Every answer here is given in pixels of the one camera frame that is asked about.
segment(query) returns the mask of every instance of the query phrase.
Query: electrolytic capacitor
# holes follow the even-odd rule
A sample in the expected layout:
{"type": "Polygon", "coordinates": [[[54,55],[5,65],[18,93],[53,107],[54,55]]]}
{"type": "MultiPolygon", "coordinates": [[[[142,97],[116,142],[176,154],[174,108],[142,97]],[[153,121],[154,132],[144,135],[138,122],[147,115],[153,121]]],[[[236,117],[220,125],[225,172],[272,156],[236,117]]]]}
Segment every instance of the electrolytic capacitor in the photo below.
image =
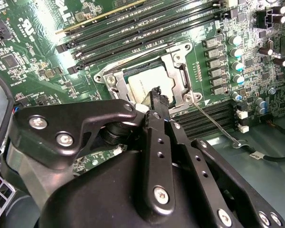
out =
{"type": "Polygon", "coordinates": [[[230,55],[235,58],[240,58],[243,54],[244,54],[244,51],[242,49],[233,48],[230,51],[230,55]]]}
{"type": "Polygon", "coordinates": [[[238,46],[242,43],[242,37],[240,36],[236,36],[236,35],[233,35],[229,38],[229,44],[232,44],[232,45],[235,45],[235,46],[238,46]]]}
{"type": "Polygon", "coordinates": [[[280,67],[285,67],[285,59],[283,58],[274,58],[273,63],[279,65],[280,67]]]}
{"type": "Polygon", "coordinates": [[[273,50],[272,50],[272,49],[265,48],[265,47],[260,47],[260,49],[258,50],[258,52],[259,52],[260,54],[262,54],[262,55],[270,56],[270,55],[272,55],[273,50]]]}
{"type": "Polygon", "coordinates": [[[231,68],[237,71],[242,71],[244,69],[244,64],[235,61],[231,64],[231,68]]]}
{"type": "Polygon", "coordinates": [[[274,6],[271,10],[273,14],[285,14],[285,6],[274,6]]]}
{"type": "Polygon", "coordinates": [[[285,16],[272,16],[272,22],[275,24],[284,24],[285,16]]]}
{"type": "Polygon", "coordinates": [[[266,108],[267,107],[267,102],[264,101],[262,98],[258,98],[256,100],[256,105],[259,106],[260,108],[266,108]]]}
{"type": "Polygon", "coordinates": [[[240,85],[244,83],[245,78],[242,75],[235,75],[232,80],[240,85]]]}
{"type": "Polygon", "coordinates": [[[267,109],[261,108],[261,107],[256,107],[256,112],[259,113],[260,115],[264,115],[267,113],[267,109]]]}

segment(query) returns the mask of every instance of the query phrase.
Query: capacitor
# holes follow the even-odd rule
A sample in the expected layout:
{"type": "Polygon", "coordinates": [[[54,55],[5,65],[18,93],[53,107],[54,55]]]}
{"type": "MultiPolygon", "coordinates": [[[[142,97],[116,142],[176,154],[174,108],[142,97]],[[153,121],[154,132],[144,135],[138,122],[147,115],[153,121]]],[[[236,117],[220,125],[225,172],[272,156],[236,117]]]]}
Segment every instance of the capacitor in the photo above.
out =
{"type": "Polygon", "coordinates": [[[267,107],[267,102],[264,101],[262,98],[258,98],[256,100],[256,105],[259,106],[260,108],[266,108],[267,107]]]}
{"type": "Polygon", "coordinates": [[[284,24],[285,16],[272,16],[272,22],[275,24],[284,24]]]}
{"type": "Polygon", "coordinates": [[[283,58],[274,58],[273,63],[279,65],[280,67],[285,67],[285,59],[283,58]]]}
{"type": "Polygon", "coordinates": [[[260,47],[260,49],[258,50],[258,52],[262,55],[266,55],[266,56],[270,56],[273,53],[272,49],[269,48],[265,48],[265,47],[260,47]]]}
{"type": "Polygon", "coordinates": [[[276,88],[270,88],[270,89],[268,90],[268,93],[269,93],[270,95],[276,94],[276,88]]]}
{"type": "Polygon", "coordinates": [[[237,71],[242,71],[244,69],[244,64],[235,61],[231,64],[231,68],[237,71]]]}
{"type": "Polygon", "coordinates": [[[230,55],[235,58],[240,58],[243,54],[244,54],[244,51],[242,49],[233,48],[230,51],[230,55]]]}
{"type": "Polygon", "coordinates": [[[231,96],[235,101],[240,101],[243,99],[243,97],[239,95],[237,92],[233,92],[231,96]]]}
{"type": "Polygon", "coordinates": [[[233,35],[229,38],[229,44],[232,44],[232,45],[235,45],[235,46],[238,46],[242,43],[242,37],[240,36],[236,36],[236,35],[233,35]]]}
{"type": "Polygon", "coordinates": [[[272,40],[267,41],[267,48],[271,50],[274,49],[274,42],[272,40]]]}
{"type": "Polygon", "coordinates": [[[274,6],[271,10],[273,14],[285,14],[285,6],[274,6]]]}
{"type": "Polygon", "coordinates": [[[234,81],[235,83],[238,83],[239,85],[241,85],[241,84],[244,83],[245,78],[244,78],[242,75],[235,75],[235,76],[233,77],[233,81],[234,81]]]}
{"type": "Polygon", "coordinates": [[[261,107],[256,107],[256,112],[259,113],[260,115],[264,115],[267,113],[267,109],[261,108],[261,107]]]}

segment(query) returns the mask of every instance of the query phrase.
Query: motherboard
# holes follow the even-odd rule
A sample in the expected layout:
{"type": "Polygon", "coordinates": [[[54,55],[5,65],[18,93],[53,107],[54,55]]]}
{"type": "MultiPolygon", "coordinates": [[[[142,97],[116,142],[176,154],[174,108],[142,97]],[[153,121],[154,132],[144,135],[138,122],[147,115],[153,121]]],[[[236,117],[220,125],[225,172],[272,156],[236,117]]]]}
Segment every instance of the motherboard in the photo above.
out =
{"type": "Polygon", "coordinates": [[[0,76],[19,108],[160,86],[190,139],[218,131],[194,103],[245,133],[285,116],[285,0],[0,0],[0,76]]]}

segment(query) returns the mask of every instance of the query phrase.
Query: chip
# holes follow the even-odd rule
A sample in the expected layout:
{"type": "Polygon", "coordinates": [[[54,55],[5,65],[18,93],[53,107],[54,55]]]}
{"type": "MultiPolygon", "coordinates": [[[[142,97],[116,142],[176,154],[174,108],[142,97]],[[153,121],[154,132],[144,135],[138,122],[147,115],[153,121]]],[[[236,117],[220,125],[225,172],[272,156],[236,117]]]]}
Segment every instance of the chip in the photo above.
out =
{"type": "Polygon", "coordinates": [[[18,63],[13,55],[3,57],[2,61],[5,63],[8,69],[18,66],[18,63]]]}
{"type": "Polygon", "coordinates": [[[46,70],[45,75],[47,78],[51,78],[55,76],[53,70],[46,70]]]}
{"type": "Polygon", "coordinates": [[[248,102],[248,103],[252,103],[252,102],[253,102],[253,97],[247,98],[247,102],[248,102]]]}
{"type": "Polygon", "coordinates": [[[259,32],[258,37],[259,37],[259,38],[264,38],[264,37],[266,37],[266,31],[261,31],[261,32],[259,32]]]}
{"type": "Polygon", "coordinates": [[[252,59],[248,59],[248,60],[245,61],[245,66],[246,67],[250,67],[252,65],[253,65],[253,60],[252,59]]]}
{"type": "Polygon", "coordinates": [[[238,94],[240,94],[241,96],[245,96],[246,95],[246,89],[239,90],[238,94]]]}
{"type": "Polygon", "coordinates": [[[268,78],[269,78],[269,73],[268,73],[268,72],[262,74],[262,79],[263,79],[263,80],[266,80],[266,79],[268,79],[268,78]]]}
{"type": "Polygon", "coordinates": [[[242,21],[245,21],[245,13],[240,13],[240,14],[238,14],[238,16],[237,16],[237,21],[238,22],[242,22],[242,21]]]}

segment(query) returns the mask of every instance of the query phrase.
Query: silver screw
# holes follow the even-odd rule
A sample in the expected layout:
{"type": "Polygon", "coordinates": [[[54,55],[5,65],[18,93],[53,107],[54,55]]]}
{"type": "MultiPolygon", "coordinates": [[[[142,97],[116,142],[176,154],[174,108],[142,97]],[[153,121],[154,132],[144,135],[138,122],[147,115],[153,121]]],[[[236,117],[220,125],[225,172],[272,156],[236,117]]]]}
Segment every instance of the silver screw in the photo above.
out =
{"type": "Polygon", "coordinates": [[[158,113],[153,113],[153,115],[154,115],[154,117],[155,117],[156,119],[160,119],[160,118],[161,118],[161,116],[160,116],[158,113]]]}
{"type": "Polygon", "coordinates": [[[231,221],[229,214],[227,214],[226,211],[224,211],[223,209],[219,209],[218,217],[222,221],[222,223],[224,223],[226,227],[231,227],[232,221],[231,221]]]}
{"type": "Polygon", "coordinates": [[[270,89],[268,90],[268,93],[269,93],[270,95],[276,94],[276,89],[275,89],[275,88],[270,88],[270,89]]]}
{"type": "Polygon", "coordinates": [[[70,146],[73,144],[73,138],[68,135],[68,134],[59,134],[57,137],[56,137],[56,141],[58,144],[62,145],[62,146],[70,146]]]}
{"type": "Polygon", "coordinates": [[[156,187],[154,189],[154,196],[160,204],[167,204],[169,201],[168,193],[161,187],[156,187]]]}
{"type": "Polygon", "coordinates": [[[190,103],[192,101],[192,97],[190,95],[185,95],[184,96],[184,102],[190,103]]]}
{"type": "Polygon", "coordinates": [[[200,144],[201,144],[204,148],[207,148],[207,144],[205,144],[204,141],[200,141],[200,144]]]}
{"type": "Polygon", "coordinates": [[[111,86],[115,85],[116,84],[116,78],[114,76],[109,76],[107,79],[106,79],[107,83],[111,86]]]}
{"type": "Polygon", "coordinates": [[[31,127],[38,130],[46,128],[48,124],[45,119],[42,119],[40,117],[33,117],[28,121],[28,123],[31,127]]]}
{"type": "Polygon", "coordinates": [[[181,128],[181,126],[180,126],[177,122],[174,122],[173,124],[174,124],[174,126],[175,126],[177,129],[180,129],[180,128],[181,128]]]}
{"type": "Polygon", "coordinates": [[[270,222],[263,212],[260,211],[258,215],[267,226],[270,226],[270,222]]]}
{"type": "Polygon", "coordinates": [[[129,104],[124,104],[124,108],[125,108],[126,110],[130,111],[130,112],[134,110],[134,109],[132,108],[132,106],[129,105],[129,104]]]}
{"type": "Polygon", "coordinates": [[[277,215],[272,213],[272,212],[270,213],[270,215],[271,215],[272,219],[275,221],[275,223],[278,224],[281,227],[282,226],[282,222],[281,222],[281,220],[279,220],[277,215]]]}
{"type": "Polygon", "coordinates": [[[93,160],[92,161],[92,165],[97,165],[98,164],[98,161],[97,160],[93,160]]]}

